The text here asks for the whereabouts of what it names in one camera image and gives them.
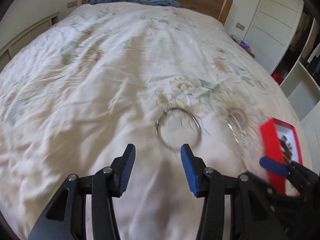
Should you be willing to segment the dark brown bangle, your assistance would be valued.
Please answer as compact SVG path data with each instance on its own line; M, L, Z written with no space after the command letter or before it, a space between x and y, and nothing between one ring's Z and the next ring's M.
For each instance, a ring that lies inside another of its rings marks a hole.
M285 163L290 163L293 156L291 143L288 141L285 135L282 135L282 137L279 139L279 142L280 142L280 149L281 149L282 156L284 158Z

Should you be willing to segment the red jewelry box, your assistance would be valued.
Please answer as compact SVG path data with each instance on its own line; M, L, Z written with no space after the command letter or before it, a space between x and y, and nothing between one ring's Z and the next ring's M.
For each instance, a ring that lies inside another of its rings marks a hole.
M293 156L291 161L295 161L299 164L303 163L296 129L291 124L276 118L270 118L260 125L260 131L266 157L269 157L270 159L281 164L288 164L284 161L279 142L279 139L282 137L282 135L285 135L292 145ZM289 181L286 179L286 177L279 177L268 172L268 182L275 188L276 193L282 195L291 194L293 196L298 194L297 190L295 190L293 186L289 184Z

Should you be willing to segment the thin silver bangle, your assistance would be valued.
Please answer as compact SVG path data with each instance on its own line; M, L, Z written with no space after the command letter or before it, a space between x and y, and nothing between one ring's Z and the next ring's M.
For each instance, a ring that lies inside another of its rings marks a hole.
M182 145L197 147L202 130L196 116L181 107L165 109L155 124L155 134L169 150L180 151Z

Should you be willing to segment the open closet shelving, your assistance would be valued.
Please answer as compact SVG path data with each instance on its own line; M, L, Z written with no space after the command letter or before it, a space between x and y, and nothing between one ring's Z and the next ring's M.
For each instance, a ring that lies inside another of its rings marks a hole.
M283 117L296 126L303 161L311 164L319 152L319 24L314 18L274 72L284 78L279 85L286 110Z

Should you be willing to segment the red bag in closet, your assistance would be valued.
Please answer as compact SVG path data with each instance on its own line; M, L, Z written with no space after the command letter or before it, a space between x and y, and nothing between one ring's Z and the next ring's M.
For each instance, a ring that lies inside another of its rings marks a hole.
M278 85L281 85L281 83L284 81L283 76L279 72L274 72L271 76Z

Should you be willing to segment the purple tissue box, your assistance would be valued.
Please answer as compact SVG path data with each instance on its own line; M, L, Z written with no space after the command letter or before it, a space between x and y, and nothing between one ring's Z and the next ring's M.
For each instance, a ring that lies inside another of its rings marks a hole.
M244 40L241 40L240 43L239 43L239 46L241 46L242 48L244 48L245 50L249 50L250 46L249 44L244 41Z

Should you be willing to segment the wooden nightstand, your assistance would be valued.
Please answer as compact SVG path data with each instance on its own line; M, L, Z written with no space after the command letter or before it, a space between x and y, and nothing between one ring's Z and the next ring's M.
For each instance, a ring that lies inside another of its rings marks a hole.
M238 39L238 38L236 38L235 36L233 36L233 35L231 35L230 36L231 37L231 39L234 41L234 42L236 42L238 45L239 45L239 43L240 43L240 39ZM251 52L251 48L249 48L249 50L245 50L247 53L249 53L249 55L251 55L251 57L253 57L253 58L255 58L255 55Z

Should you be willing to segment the floral beige bed quilt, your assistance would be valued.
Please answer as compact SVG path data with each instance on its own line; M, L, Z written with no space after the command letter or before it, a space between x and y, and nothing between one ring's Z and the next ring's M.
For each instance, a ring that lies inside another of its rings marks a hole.
M121 238L194 239L202 200L179 151L155 134L172 107L200 123L193 153L230 177L248 169L266 179L259 127L291 124L276 81L198 12L82 5L33 40L1 72L1 212L14 233L29 236L69 174L93 175L134 144L127 190L114 201Z

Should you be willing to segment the white wardrobe door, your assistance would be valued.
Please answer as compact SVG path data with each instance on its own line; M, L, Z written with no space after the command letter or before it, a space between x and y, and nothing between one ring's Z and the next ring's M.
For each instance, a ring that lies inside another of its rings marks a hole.
M300 22L303 0L260 0L245 36L251 52L272 74L286 53Z

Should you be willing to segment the blue pillow right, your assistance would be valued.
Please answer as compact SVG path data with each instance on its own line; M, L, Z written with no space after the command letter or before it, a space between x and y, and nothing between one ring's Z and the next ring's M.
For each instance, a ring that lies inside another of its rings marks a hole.
M139 4L151 5L151 6L162 6L162 7L175 7L179 8L180 3L175 0L140 0Z

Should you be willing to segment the right wall switch plate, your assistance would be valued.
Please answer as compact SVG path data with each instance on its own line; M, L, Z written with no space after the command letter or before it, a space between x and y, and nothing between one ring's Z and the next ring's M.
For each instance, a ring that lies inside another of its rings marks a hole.
M245 29L245 26L242 25L242 24L240 24L240 23L237 23L237 24L236 24L236 27L237 27L238 29L242 30L242 31L244 31L244 29Z

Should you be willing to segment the wall switch plate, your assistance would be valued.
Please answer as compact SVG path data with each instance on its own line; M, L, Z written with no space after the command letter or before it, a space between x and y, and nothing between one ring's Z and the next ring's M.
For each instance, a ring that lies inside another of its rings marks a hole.
M67 3L67 8L76 7L78 5L77 1L69 2Z
M236 24L236 27L237 27L238 29L242 30L242 31L244 31L244 29L245 29L245 26L242 25L242 24L240 24L240 23L237 23L237 24Z

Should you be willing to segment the low white wall cabinet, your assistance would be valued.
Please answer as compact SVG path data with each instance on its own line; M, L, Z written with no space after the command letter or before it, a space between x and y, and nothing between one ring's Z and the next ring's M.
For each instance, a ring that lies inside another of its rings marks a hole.
M39 35L50 29L59 21L59 12L56 12L25 29L1 49L1 71L25 46Z

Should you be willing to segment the left wall switch plate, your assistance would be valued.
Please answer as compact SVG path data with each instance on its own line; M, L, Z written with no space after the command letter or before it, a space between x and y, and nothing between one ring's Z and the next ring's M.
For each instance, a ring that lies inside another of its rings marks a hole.
M69 2L67 3L67 8L76 7L78 5L77 1Z

